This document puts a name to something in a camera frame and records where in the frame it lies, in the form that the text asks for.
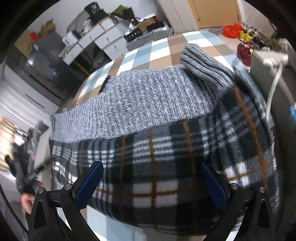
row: checkered tablecloth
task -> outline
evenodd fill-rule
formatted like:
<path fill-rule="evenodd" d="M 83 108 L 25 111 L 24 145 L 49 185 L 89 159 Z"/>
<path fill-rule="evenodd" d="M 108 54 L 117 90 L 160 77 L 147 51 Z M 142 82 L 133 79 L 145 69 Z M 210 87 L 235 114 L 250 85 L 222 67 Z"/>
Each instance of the checkered tablecloth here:
<path fill-rule="evenodd" d="M 161 69 L 180 64 L 180 55 L 187 43 L 196 43 L 218 61 L 231 68 L 243 67 L 236 54 L 215 34 L 194 31 L 171 36 L 137 48 L 93 72 L 82 84 L 70 108 L 96 96 L 109 75 L 117 76 L 132 69 Z"/>
<path fill-rule="evenodd" d="M 251 85 L 255 85 L 248 75 L 248 72 L 242 62 L 224 42 L 215 34 L 204 31 L 195 31 L 171 36 L 161 39 L 138 49 L 135 49 L 125 56 L 106 64 L 94 73 L 92 73 L 82 84 L 74 100 L 68 108 L 73 108 L 77 104 L 88 101 L 99 93 L 99 90 L 109 75 L 117 76 L 123 71 L 132 69 L 159 69 L 172 65 L 180 64 L 180 55 L 187 43 L 196 43 L 207 53 L 212 55 L 225 66 L 232 69 L 233 66 L 245 72 L 246 79 Z M 62 188 L 62 185 L 55 180 L 56 188 Z M 177 237 L 168 234 L 160 234 L 153 230 L 143 230 L 138 227 L 130 226 L 113 220 L 91 207 L 81 211 L 88 225 L 101 241 L 120 241 L 120 240 L 202 240 L 202 237 L 186 238 Z M 65 220 L 62 210 L 59 215 Z"/>

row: gray knit sweater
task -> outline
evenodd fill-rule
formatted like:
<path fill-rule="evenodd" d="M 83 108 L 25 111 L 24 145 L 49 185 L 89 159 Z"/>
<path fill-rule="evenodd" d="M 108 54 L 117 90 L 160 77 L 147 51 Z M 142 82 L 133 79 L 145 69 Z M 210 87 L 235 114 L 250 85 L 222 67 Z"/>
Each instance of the gray knit sweater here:
<path fill-rule="evenodd" d="M 206 115 L 233 88 L 233 76 L 198 45 L 188 44 L 181 65 L 122 72 L 98 96 L 53 115 L 52 140 L 110 139 Z"/>

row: hand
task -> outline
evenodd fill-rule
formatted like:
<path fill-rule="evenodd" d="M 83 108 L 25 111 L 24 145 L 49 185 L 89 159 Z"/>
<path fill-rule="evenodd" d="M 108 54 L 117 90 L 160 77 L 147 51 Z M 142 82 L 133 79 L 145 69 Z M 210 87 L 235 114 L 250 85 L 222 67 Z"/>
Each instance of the hand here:
<path fill-rule="evenodd" d="M 29 193 L 24 193 L 20 197 L 20 202 L 21 202 L 24 210 L 29 214 L 31 214 L 32 207 L 33 207 L 31 201 L 34 201 L 34 199 L 35 199 L 35 197 Z"/>

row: plastic bag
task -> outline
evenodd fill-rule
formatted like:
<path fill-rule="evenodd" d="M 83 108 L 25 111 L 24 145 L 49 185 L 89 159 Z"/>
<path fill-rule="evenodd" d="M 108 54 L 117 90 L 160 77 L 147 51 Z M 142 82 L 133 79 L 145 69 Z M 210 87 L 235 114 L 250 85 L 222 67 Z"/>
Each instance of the plastic bag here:
<path fill-rule="evenodd" d="M 228 25 L 228 26 L 225 26 L 223 28 L 223 35 L 225 37 L 228 37 L 228 38 L 239 38 L 239 33 L 244 30 L 244 28 L 235 23 L 235 24 L 232 24 L 232 25 Z"/>

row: suitcase handle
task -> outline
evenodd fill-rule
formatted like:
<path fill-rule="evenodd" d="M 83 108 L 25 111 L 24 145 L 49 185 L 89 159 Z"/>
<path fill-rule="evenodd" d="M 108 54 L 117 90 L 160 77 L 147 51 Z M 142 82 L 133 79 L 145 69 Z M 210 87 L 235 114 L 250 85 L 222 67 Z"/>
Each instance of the suitcase handle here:
<path fill-rule="evenodd" d="M 141 39 L 145 39 L 145 38 L 148 38 L 150 37 L 151 35 L 153 35 L 153 32 L 152 31 L 149 31 L 148 33 L 138 37 L 138 40 L 141 40 Z"/>

